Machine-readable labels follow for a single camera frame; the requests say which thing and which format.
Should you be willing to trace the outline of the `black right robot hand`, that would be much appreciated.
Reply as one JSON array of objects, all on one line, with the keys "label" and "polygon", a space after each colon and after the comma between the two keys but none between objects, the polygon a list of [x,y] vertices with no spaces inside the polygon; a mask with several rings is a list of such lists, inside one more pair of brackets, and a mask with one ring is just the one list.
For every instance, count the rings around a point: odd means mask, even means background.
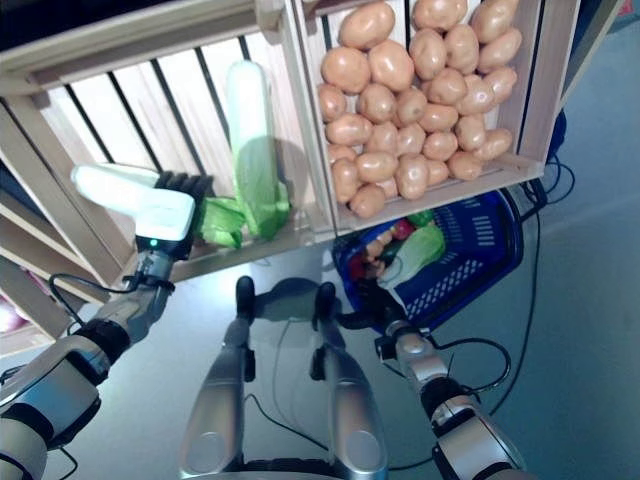
[{"label": "black right robot hand", "polygon": [[394,322],[405,320],[403,307],[394,300],[370,305],[367,308],[351,313],[341,314],[339,324],[348,330],[361,330],[371,328],[385,332]]}]

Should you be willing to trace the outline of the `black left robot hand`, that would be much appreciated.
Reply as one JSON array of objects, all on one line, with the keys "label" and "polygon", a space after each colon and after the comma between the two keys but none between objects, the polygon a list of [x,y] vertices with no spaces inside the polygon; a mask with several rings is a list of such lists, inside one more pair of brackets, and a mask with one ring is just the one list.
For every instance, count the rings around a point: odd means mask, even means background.
[{"label": "black left robot hand", "polygon": [[174,261],[186,260],[202,223],[212,180],[207,175],[161,173],[142,196],[143,203],[135,217],[138,252],[161,252]]}]

